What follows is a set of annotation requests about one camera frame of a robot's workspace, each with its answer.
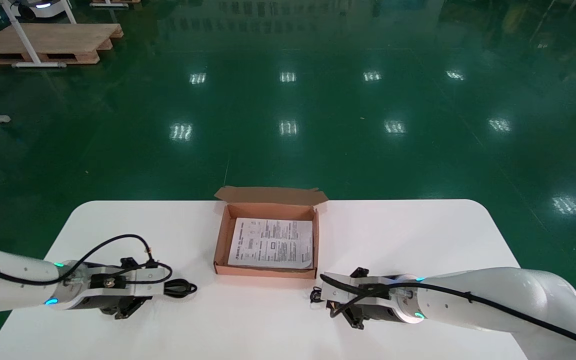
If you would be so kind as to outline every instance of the white robotic arm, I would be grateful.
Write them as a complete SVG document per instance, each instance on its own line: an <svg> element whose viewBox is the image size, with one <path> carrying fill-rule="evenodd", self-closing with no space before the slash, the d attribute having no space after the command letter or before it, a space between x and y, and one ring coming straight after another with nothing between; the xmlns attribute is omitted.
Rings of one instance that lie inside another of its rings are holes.
<svg viewBox="0 0 576 360"><path fill-rule="evenodd" d="M429 319L504 331L512 333L531 360L576 359L576 340L558 333L567 331L576 337L576 290L553 273L489 268L427 278L367 275L366 269L359 268L351 276L322 276L320 299L327 301L331 316L341 313L357 329L363 329L368 319L409 324ZM492 307L496 305L508 312Z"/></svg>
<svg viewBox="0 0 576 360"><path fill-rule="evenodd" d="M137 264L126 257L120 266L85 261L105 244L125 238L141 240L150 260ZM47 305L55 310L98 308L115 319L127 319L153 296L181 298L197 291L183 279L167 281L171 275L168 265L150 256L146 241L132 234L113 237L81 260L63 263L0 251L0 312Z"/></svg>

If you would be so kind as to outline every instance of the open cardboard box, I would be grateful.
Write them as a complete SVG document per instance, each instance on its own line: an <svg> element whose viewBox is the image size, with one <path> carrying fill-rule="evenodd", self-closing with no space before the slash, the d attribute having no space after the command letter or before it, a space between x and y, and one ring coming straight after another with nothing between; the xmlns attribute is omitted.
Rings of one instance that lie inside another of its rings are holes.
<svg viewBox="0 0 576 360"><path fill-rule="evenodd" d="M214 252L214 269L220 275L315 279L320 253L319 214L315 205L328 201L318 189L289 187L224 186L214 196L227 203ZM312 221L312 268L282 269L228 265L237 218Z"/></svg>

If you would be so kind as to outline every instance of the glossy green floor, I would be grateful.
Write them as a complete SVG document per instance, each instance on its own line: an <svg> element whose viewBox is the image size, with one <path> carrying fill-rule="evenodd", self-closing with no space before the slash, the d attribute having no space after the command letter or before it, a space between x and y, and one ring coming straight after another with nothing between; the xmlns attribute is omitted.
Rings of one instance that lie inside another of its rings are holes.
<svg viewBox="0 0 576 360"><path fill-rule="evenodd" d="M319 187L331 199L473 199L522 267L576 287L569 3L543 21L550 0L117 10L125 36L97 65L0 67L12 118L0 125L0 249L41 258L91 200ZM80 23L112 22L75 5Z"/></svg>

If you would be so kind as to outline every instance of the box flap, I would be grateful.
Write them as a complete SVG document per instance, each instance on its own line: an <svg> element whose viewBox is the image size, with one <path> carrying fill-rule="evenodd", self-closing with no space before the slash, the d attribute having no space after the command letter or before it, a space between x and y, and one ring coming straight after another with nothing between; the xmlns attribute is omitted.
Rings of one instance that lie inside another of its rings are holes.
<svg viewBox="0 0 576 360"><path fill-rule="evenodd" d="M318 188L224 186L214 196L227 203L274 203L311 207L328 201L326 194Z"/></svg>

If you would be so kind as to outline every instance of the tabletop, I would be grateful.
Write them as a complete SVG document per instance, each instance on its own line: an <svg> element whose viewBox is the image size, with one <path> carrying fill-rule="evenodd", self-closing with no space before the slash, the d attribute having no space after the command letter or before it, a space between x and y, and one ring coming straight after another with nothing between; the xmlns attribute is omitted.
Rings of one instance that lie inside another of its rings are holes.
<svg viewBox="0 0 576 360"><path fill-rule="evenodd" d="M217 275L220 201L94 201L68 218L45 256L77 260L123 233L142 235L153 256L199 290L156 296L129 319L99 310L14 310L0 331L0 359L430 359L524 360L509 333L370 320L365 330L309 303L317 280ZM332 200L320 213L319 272L433 276L519 267L487 210L470 200ZM116 241L89 260L146 259L141 243Z"/></svg>

